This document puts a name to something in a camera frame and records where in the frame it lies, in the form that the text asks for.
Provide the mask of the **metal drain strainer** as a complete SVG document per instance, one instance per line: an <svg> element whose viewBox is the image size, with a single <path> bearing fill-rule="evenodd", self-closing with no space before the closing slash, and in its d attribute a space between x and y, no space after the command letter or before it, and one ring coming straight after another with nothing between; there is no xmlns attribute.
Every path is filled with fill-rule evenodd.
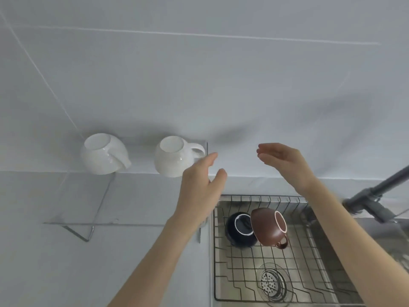
<svg viewBox="0 0 409 307"><path fill-rule="evenodd" d="M284 303L292 299L289 276L275 263L264 263L256 270L256 286L266 302Z"/></svg>

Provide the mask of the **person's left forearm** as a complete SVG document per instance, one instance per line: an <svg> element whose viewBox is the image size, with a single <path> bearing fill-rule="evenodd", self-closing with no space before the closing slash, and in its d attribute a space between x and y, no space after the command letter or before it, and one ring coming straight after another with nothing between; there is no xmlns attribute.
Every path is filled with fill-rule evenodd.
<svg viewBox="0 0 409 307"><path fill-rule="evenodd" d="M159 307L183 250L203 220L172 216L107 307Z"/></svg>

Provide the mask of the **person's right hand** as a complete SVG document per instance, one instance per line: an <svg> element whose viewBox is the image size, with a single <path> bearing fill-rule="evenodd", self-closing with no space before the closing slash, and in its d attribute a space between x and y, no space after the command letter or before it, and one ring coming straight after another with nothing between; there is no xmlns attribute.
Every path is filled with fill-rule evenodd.
<svg viewBox="0 0 409 307"><path fill-rule="evenodd" d="M298 149L279 144L281 145L281 161L269 166L278 170L299 195L308 195L318 179Z"/></svg>

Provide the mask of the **clear glass wall shelf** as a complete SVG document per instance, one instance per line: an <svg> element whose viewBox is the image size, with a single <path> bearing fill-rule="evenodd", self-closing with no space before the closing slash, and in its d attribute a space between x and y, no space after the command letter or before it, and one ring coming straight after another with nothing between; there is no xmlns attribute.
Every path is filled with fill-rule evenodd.
<svg viewBox="0 0 409 307"><path fill-rule="evenodd" d="M69 173L56 195L53 212L43 224L59 226L90 224L95 216L110 175ZM95 227L162 227L173 214L181 177L155 173L116 173L100 210Z"/></svg>

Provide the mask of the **dark blue cup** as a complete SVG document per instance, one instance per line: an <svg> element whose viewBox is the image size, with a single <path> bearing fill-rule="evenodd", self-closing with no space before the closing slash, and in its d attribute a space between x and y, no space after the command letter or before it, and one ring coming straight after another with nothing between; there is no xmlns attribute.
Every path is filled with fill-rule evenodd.
<svg viewBox="0 0 409 307"><path fill-rule="evenodd" d="M251 216L244 212L236 212L228 217L225 235L231 245L239 249L251 248L258 242L251 225Z"/></svg>

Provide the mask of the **brown ceramic cup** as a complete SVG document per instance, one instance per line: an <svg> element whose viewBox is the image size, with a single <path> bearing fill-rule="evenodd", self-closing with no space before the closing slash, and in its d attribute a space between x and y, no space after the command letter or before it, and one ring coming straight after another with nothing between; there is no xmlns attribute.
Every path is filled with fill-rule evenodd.
<svg viewBox="0 0 409 307"><path fill-rule="evenodd" d="M271 208L256 208L250 214L255 237L262 246L273 246L280 250L287 248L288 226L283 215Z"/></svg>

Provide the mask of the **stainless steel sink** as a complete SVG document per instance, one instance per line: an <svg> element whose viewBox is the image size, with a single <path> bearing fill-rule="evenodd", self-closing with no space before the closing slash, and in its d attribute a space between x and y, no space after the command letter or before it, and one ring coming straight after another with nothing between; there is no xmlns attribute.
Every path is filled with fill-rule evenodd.
<svg viewBox="0 0 409 307"><path fill-rule="evenodd" d="M212 307L409 306L409 219L332 197L223 195L210 216Z"/></svg>

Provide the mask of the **person's left hand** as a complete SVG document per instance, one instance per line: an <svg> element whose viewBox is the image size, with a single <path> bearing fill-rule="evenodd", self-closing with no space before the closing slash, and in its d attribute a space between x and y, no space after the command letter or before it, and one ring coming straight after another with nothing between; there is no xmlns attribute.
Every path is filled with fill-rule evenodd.
<svg viewBox="0 0 409 307"><path fill-rule="evenodd" d="M211 153L183 172L176 210L168 223L181 229L196 230L211 214L219 198L210 194L209 168L217 157L218 153Z"/></svg>

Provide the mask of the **grey kitchen faucet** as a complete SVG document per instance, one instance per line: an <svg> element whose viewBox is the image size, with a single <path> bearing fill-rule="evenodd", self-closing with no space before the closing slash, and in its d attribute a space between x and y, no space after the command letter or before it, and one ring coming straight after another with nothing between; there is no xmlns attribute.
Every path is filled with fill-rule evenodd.
<svg viewBox="0 0 409 307"><path fill-rule="evenodd" d="M379 223L386 223L397 217L390 209L384 207L380 201L383 195L409 180L409 165L388 177L378 185L365 188L355 196L344 199L343 207L350 214L360 214L362 211L368 212Z"/></svg>

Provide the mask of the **person's right forearm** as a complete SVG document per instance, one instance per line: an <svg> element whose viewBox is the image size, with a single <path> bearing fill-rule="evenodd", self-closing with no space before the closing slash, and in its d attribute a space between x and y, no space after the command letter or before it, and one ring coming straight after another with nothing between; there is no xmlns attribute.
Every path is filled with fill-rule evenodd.
<svg viewBox="0 0 409 307"><path fill-rule="evenodd" d="M320 181L303 196L367 307L409 307L409 274Z"/></svg>

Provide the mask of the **white ceramic mug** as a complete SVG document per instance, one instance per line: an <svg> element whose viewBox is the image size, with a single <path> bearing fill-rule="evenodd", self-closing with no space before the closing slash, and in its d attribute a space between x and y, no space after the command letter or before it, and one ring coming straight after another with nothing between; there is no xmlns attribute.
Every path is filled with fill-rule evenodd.
<svg viewBox="0 0 409 307"><path fill-rule="evenodd" d="M89 136L80 151L85 168L95 175L107 175L131 166L125 144L111 134L97 133Z"/></svg>
<svg viewBox="0 0 409 307"><path fill-rule="evenodd" d="M154 166L156 171L165 177L180 177L197 159L206 156L201 144L188 143L178 136L168 136L156 146Z"/></svg>

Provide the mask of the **metal shelf bracket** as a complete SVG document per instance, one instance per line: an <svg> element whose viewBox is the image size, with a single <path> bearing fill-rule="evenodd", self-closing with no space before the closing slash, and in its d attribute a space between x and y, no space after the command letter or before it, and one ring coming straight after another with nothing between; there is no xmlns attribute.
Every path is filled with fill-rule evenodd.
<svg viewBox="0 0 409 307"><path fill-rule="evenodd" d="M202 237L202 229L206 227L208 222L208 219L206 218L199 226L197 230L197 242L200 244L201 243L201 237Z"/></svg>
<svg viewBox="0 0 409 307"><path fill-rule="evenodd" d="M110 174L110 180L109 180L109 182L108 182L108 184L107 184L107 187L106 187L106 189L105 189L105 191L104 191L104 194L103 194L103 196L102 196L102 199L101 199L101 201L100 201L100 204L99 204L99 206L98 206L98 209L96 210L95 216L93 217L93 220L91 221L91 223L90 223L90 224L84 224L84 223L74 224L75 226L90 226L90 232L89 232L89 234L88 234L87 237L82 236L81 234L79 234L78 232L76 232L74 229L72 229L72 228L71 228L68 224L66 224L66 223L62 223L62 224L60 224L59 226L62 227L63 229L65 229L65 230L67 230L67 231L70 232L71 234L73 234L75 237L79 238L81 241L83 241L83 242L85 242L85 243L90 242L90 240L92 239L92 236L93 236L93 234L94 234L94 231L95 231L95 222L98 220L98 216L99 216L100 210L101 210L101 208L102 208L103 205L104 205L104 201L105 201L106 195L107 195L107 193L108 193L108 191L109 191L109 189L110 189L110 186L111 186L112 182L115 180L115 177L116 177L116 174L115 174L115 173Z"/></svg>

